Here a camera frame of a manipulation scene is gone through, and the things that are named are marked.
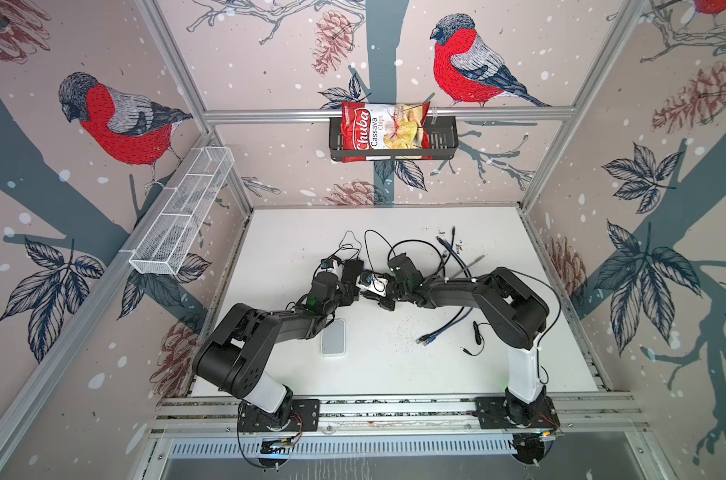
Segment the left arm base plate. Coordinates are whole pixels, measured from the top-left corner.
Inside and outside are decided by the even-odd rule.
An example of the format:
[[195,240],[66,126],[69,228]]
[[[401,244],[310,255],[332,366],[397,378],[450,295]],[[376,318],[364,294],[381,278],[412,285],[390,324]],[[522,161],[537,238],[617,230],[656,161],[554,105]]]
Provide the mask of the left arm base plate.
[[238,416],[241,433],[315,432],[318,429],[320,401],[292,399],[275,413],[243,401]]

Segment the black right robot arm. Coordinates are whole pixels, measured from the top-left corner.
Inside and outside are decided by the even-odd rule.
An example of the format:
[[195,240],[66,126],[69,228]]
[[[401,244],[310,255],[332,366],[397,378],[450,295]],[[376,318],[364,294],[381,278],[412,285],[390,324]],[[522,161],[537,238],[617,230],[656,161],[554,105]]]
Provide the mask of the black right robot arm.
[[465,307],[483,314],[508,348],[509,380],[505,392],[525,404],[544,390],[538,370],[537,340],[546,330],[549,307],[512,270],[498,267],[479,277],[445,279],[424,276],[405,254],[388,260],[392,281],[386,297],[419,308]]

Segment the black network switch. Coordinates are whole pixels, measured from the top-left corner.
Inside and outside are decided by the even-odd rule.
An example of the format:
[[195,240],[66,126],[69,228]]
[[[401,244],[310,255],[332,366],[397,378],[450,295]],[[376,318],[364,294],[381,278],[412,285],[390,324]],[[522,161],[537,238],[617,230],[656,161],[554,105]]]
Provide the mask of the black network switch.
[[350,288],[356,287],[360,275],[364,271],[364,262],[360,259],[351,258],[343,262],[341,282]]

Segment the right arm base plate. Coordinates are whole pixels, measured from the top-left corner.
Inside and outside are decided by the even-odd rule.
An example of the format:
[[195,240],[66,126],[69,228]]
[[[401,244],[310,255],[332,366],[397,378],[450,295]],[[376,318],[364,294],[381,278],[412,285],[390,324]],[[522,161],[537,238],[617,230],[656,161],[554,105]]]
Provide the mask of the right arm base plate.
[[528,428],[554,430],[560,421],[552,399],[542,392],[532,403],[514,396],[487,396],[474,399],[473,415],[482,430]]

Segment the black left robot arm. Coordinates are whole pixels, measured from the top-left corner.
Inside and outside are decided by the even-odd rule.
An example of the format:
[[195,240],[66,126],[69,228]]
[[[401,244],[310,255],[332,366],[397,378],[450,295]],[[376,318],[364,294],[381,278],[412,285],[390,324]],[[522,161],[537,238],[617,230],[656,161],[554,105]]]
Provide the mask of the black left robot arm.
[[218,390],[284,424],[291,415],[292,390],[265,373],[276,344],[310,340],[331,325],[336,310],[359,296],[364,263],[341,262],[341,273],[319,271],[310,291],[287,310],[268,311],[235,304],[199,347],[192,372]]

